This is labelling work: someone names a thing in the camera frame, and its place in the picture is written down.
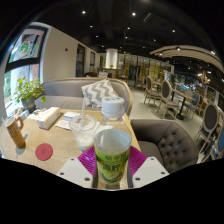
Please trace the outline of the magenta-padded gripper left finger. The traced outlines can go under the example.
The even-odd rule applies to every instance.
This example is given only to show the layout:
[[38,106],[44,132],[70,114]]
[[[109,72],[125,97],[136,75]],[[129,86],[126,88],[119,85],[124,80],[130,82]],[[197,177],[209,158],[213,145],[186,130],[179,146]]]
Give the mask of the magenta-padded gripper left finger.
[[70,157],[57,176],[84,188],[96,188],[98,169],[94,147],[90,147],[78,158]]

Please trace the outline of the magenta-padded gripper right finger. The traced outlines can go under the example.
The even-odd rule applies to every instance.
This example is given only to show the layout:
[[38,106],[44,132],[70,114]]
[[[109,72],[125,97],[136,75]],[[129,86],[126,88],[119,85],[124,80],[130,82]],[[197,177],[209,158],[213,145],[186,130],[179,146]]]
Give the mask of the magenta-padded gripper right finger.
[[135,147],[130,147],[127,182],[129,188],[140,188],[168,175],[154,156],[147,157]]

